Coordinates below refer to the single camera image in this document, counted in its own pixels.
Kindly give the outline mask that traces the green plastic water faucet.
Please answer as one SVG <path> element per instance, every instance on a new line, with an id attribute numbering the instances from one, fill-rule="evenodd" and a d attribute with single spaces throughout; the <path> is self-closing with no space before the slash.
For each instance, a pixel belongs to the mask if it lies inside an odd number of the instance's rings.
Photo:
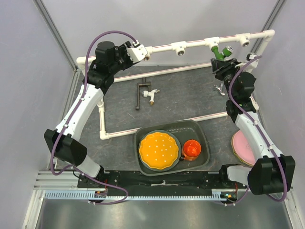
<path id="1" fill-rule="evenodd" d="M 214 53 L 217 60 L 223 61 L 226 57 L 230 57 L 233 53 L 233 48 L 231 46 L 226 46 L 220 52 L 218 46 L 211 48 L 211 51 Z"/>

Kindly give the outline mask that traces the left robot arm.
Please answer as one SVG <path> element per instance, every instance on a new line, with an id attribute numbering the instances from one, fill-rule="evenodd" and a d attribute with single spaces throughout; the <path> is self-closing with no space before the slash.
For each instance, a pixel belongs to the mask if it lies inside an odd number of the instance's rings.
<path id="1" fill-rule="evenodd" d="M 51 157 L 87 174 L 93 187 L 101 187 L 105 177 L 103 168 L 89 157 L 87 148 L 79 142 L 81 133 L 94 107 L 113 84 L 115 74 L 137 64 L 146 55 L 147 50 L 139 42 L 120 46 L 109 41 L 100 42 L 95 57 L 85 58 L 86 75 L 72 107 L 54 130 L 47 129 L 44 134 Z"/>

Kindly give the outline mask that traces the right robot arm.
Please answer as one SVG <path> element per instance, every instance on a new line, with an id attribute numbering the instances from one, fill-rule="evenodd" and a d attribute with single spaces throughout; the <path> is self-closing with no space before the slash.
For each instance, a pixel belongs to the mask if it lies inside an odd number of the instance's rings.
<path id="1" fill-rule="evenodd" d="M 279 201 L 282 202 L 291 188 L 295 160 L 292 156 L 285 156 L 272 142 L 251 102 L 256 78 L 245 68 L 258 60 L 259 56 L 247 63 L 236 59 L 211 59 L 212 73 L 224 83 L 229 96 L 226 112 L 245 136 L 255 158 L 252 168 L 223 165 L 218 182 L 225 188 L 235 182 L 245 184 L 254 195 L 268 195 L 271 198 L 274 194 L 281 193 Z"/>

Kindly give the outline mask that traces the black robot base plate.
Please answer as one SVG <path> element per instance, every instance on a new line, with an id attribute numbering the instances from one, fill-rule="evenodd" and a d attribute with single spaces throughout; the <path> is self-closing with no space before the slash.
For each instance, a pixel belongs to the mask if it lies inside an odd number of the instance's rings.
<path id="1" fill-rule="evenodd" d="M 160 176 L 146 176 L 140 171 L 115 171 L 104 172 L 99 181 L 127 189 L 132 186 L 196 186 L 207 189 L 243 189 L 245 184 L 236 181 L 221 179 L 219 172 L 184 171 Z"/>

